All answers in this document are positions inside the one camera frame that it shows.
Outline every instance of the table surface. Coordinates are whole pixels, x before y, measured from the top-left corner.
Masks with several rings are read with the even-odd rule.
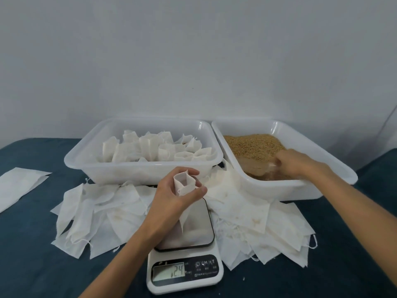
[[[52,172],[44,183],[0,213],[1,297],[77,297],[115,255],[110,251],[90,260],[87,246],[77,260],[51,245],[57,216],[50,210],[62,201],[65,191],[87,177],[63,163],[78,141],[25,139],[0,150],[0,175],[14,167]],[[355,187],[397,215],[397,149],[357,174]],[[223,279],[215,286],[163,297],[397,297],[395,286],[324,197],[296,204],[317,232],[318,248],[309,251],[307,268],[284,255],[265,266],[247,260],[233,271],[225,267]],[[151,296],[145,262],[126,298]]]

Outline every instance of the metal weighing plate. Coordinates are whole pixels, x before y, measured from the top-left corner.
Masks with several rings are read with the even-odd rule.
[[[206,247],[214,241],[210,215],[205,199],[191,205],[183,226],[177,222],[168,235],[155,247],[158,252]]]

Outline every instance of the plastic scoop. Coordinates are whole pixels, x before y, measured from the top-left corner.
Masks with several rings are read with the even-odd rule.
[[[255,176],[262,176],[268,172],[274,172],[277,170],[277,165],[273,162],[260,162],[254,159],[248,159],[241,156],[236,156],[238,163],[241,166],[241,169],[245,173],[249,173]]]

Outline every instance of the digital kitchen scale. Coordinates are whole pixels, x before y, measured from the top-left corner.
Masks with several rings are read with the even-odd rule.
[[[207,203],[192,204],[183,226],[178,222],[149,254],[146,284],[160,295],[218,283],[224,273]]]

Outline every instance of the grain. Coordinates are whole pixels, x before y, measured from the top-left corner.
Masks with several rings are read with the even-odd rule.
[[[253,134],[247,136],[224,136],[227,144],[235,156],[268,162],[280,150],[285,149],[280,140],[269,134]],[[261,181],[290,180],[291,178],[280,172],[268,172],[262,176],[247,173],[250,177]]]

